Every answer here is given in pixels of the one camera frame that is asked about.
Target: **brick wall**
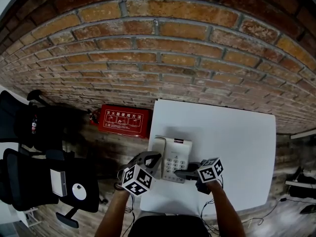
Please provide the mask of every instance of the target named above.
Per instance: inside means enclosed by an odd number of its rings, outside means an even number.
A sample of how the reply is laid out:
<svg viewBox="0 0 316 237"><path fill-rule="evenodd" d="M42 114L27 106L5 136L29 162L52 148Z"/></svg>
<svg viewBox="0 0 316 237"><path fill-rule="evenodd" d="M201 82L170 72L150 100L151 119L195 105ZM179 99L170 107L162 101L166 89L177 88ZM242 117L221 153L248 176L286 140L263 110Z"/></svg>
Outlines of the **brick wall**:
<svg viewBox="0 0 316 237"><path fill-rule="evenodd" d="M311 0L18 0L0 23L0 84L78 108L175 99L316 125Z"/></svg>

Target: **black chair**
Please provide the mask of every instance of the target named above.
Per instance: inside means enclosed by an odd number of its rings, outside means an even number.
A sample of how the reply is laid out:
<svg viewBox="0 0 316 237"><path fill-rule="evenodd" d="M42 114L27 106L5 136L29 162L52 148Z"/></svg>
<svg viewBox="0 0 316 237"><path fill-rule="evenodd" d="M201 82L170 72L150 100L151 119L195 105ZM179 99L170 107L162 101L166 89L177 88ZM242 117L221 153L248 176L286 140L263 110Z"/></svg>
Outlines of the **black chair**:
<svg viewBox="0 0 316 237"><path fill-rule="evenodd" d="M44 152L49 149L62 150L63 131L67 122L74 119L74 109L50 106L39 97L38 90L30 92L28 100L35 99L45 104L38 108L15 99L7 91L0 94L0 142L17 142L35 147ZM37 119L35 134L32 122Z"/></svg>
<svg viewBox="0 0 316 237"><path fill-rule="evenodd" d="M4 151L0 161L0 200L12 204L18 210L34 206L58 203L58 200L74 208L67 214L56 213L57 218L68 226L78 228L78 222L71 219L78 209L97 212L99 207L98 179L93 164L84 158L59 150L45 152L46 159L36 159L12 149ZM59 197L52 191L50 170L66 173L67 195ZM73 187L85 189L86 197L78 199Z"/></svg>
<svg viewBox="0 0 316 237"><path fill-rule="evenodd" d="M18 211L58 203L52 192L48 161L6 149L1 160L0 199Z"/></svg>

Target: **person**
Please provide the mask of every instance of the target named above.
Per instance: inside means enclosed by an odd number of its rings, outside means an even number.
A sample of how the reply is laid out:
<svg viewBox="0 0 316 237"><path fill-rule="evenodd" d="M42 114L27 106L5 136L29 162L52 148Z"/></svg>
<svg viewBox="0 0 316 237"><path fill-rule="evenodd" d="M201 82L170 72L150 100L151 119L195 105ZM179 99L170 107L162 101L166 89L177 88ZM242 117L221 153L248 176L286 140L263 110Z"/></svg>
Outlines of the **person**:
<svg viewBox="0 0 316 237"><path fill-rule="evenodd" d="M244 237L239 216L217 181L206 183L213 194L217 223L221 237ZM115 191L109 208L99 225L95 237L120 237L129 192ZM136 220L129 237L198 236L209 237L203 221L196 216L143 216Z"/></svg>

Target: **white telephone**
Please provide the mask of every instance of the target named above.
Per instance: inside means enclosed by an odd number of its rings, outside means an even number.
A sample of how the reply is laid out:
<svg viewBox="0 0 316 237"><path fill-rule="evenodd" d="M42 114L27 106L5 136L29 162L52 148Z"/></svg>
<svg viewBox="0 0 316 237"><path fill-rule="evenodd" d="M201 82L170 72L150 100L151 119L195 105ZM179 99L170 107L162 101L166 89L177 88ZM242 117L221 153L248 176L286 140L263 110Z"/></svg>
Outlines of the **white telephone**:
<svg viewBox="0 0 316 237"><path fill-rule="evenodd" d="M184 183L185 180L174 174L175 170L186 170L189 163L189 155L192 141L172 139L156 136L152 151L163 155L161 161L161 178L176 183Z"/></svg>

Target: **white tabletop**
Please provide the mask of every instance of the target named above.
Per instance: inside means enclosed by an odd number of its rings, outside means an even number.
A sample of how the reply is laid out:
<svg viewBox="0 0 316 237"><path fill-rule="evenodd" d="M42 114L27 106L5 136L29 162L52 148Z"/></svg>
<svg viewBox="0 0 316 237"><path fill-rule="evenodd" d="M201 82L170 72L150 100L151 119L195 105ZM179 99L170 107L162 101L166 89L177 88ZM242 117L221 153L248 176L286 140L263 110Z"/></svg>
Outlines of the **white tabletop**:
<svg viewBox="0 0 316 237"><path fill-rule="evenodd" d="M231 108L170 100L155 102L148 150L156 135L191 140L190 162L220 157L224 190L235 210L266 203L275 162L275 116ZM142 195L144 211L199 215L212 196L200 193L196 181L157 180ZM203 214L215 214L208 205Z"/></svg>

